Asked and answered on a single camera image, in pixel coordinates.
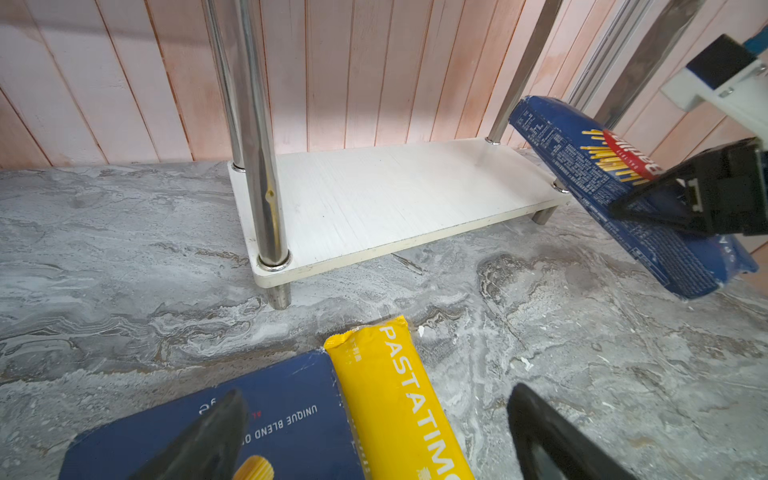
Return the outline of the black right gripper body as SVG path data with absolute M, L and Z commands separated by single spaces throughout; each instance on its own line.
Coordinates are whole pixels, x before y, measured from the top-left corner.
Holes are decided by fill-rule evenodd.
M 690 228 L 700 234 L 767 233 L 767 151 L 757 138 L 705 150 L 687 161 Z

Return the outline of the white two-tier metal shelf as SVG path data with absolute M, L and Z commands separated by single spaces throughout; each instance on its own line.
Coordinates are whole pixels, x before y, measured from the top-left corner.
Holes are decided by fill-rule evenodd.
M 251 7 L 203 5 L 224 97 L 230 181 L 256 285 L 283 310 L 293 282 L 521 216 L 546 223 L 569 193 L 502 145 L 561 10 L 543 4 L 485 139 L 304 152 L 277 159 Z

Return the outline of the yellow Pastati spaghetti bag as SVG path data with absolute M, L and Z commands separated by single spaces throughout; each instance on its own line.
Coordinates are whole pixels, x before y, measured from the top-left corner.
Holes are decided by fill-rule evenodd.
M 329 337 L 368 479 L 472 479 L 474 475 L 400 316 Z

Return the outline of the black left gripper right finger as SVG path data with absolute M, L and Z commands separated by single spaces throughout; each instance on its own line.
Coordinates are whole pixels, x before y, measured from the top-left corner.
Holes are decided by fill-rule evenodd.
M 506 410 L 523 479 L 634 477 L 527 385 L 513 387 Z

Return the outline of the dark blue pasta box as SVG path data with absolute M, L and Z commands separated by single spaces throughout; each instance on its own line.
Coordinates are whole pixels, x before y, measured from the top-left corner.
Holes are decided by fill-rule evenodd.
M 75 437 L 62 479 L 129 479 L 229 391 L 248 405 L 234 477 L 361 479 L 361 462 L 330 357 L 312 351 Z

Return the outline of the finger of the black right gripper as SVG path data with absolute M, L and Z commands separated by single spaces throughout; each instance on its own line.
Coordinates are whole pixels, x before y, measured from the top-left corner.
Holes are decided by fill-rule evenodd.
M 609 212 L 618 220 L 715 234 L 709 189 L 716 178 L 717 156 L 699 154 L 618 198 Z

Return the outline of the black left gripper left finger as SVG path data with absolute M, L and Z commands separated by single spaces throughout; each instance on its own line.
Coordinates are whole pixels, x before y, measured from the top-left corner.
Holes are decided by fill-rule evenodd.
M 247 402 L 231 390 L 129 479 L 232 479 L 247 425 Z

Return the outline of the blue Barilla spaghetti box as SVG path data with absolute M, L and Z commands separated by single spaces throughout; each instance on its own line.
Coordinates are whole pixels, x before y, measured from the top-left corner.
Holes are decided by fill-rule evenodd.
M 612 214 L 611 203 L 664 170 L 591 117 L 559 99 L 528 96 L 509 123 L 598 224 L 674 295 L 700 298 L 739 274 L 757 272 L 733 235 L 684 233 Z

